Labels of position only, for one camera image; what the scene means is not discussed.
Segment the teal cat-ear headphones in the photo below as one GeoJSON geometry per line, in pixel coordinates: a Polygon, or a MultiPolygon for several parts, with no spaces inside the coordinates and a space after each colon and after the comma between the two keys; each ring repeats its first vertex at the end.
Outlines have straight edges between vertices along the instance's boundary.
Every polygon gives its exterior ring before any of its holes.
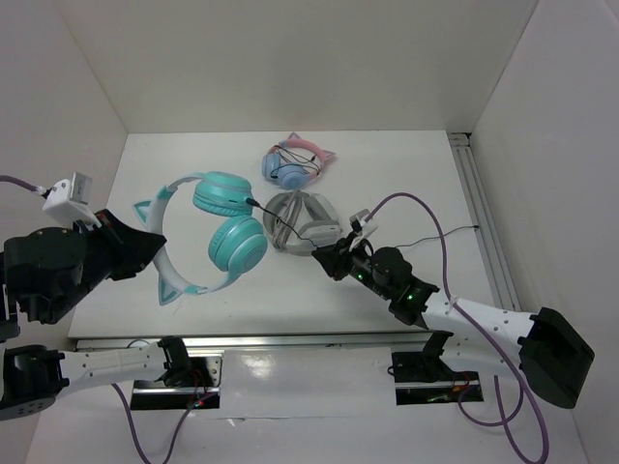
{"type": "Polygon", "coordinates": [[[185,175],[162,186],[152,199],[134,203],[133,211],[147,232],[163,233],[164,215],[172,196],[181,185],[192,182],[196,183],[193,206],[203,213],[225,219],[207,248],[208,257],[223,273],[223,280],[210,286],[188,281],[175,269],[163,247],[153,260],[159,275],[157,294],[161,306],[169,305],[183,295],[215,293],[232,285],[255,268],[268,248],[263,225],[252,215],[252,209],[258,203],[253,198],[251,183],[241,176],[220,171],[185,175]]]}

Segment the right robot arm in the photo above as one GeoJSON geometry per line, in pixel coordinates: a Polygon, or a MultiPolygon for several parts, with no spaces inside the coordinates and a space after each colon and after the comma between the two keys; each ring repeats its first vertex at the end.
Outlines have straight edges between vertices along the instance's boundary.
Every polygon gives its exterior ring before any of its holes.
{"type": "Polygon", "coordinates": [[[395,247],[376,251],[352,247],[350,238],[320,247],[312,257],[328,277],[356,279],[389,304],[403,324],[432,333],[422,367],[433,379],[451,371],[511,375],[518,371],[544,401],[573,409],[595,353],[557,310],[517,312],[479,304],[447,293],[413,274],[395,247]]]}

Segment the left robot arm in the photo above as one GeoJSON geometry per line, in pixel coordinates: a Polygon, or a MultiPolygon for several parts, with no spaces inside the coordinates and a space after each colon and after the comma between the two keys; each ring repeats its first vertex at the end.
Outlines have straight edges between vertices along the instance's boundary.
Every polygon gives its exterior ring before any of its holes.
{"type": "Polygon", "coordinates": [[[10,348],[28,322],[54,325],[106,279],[137,276],[154,261],[164,236],[134,229],[108,210],[99,225],[77,220],[7,240],[1,251],[1,418],[38,414],[74,392],[133,380],[183,384],[191,374],[186,345],[166,336],[143,347],[89,353],[41,344],[10,348]]]}

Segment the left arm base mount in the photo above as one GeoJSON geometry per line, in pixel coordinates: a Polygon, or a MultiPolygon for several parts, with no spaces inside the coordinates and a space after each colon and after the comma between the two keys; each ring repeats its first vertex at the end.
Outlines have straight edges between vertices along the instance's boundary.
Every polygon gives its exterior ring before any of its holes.
{"type": "Polygon", "coordinates": [[[163,381],[135,381],[130,407],[132,411],[185,410],[191,404],[197,410],[216,410],[221,404],[222,356],[191,355],[192,368],[171,386],[163,381]]]}

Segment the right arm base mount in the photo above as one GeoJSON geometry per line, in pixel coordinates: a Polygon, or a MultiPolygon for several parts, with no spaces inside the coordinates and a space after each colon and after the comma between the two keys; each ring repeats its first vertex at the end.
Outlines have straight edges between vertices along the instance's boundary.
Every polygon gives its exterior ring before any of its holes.
{"type": "Polygon", "coordinates": [[[421,351],[393,352],[387,372],[395,382],[398,406],[457,403],[463,392],[464,402],[484,400],[477,372],[452,371],[421,351]]]}

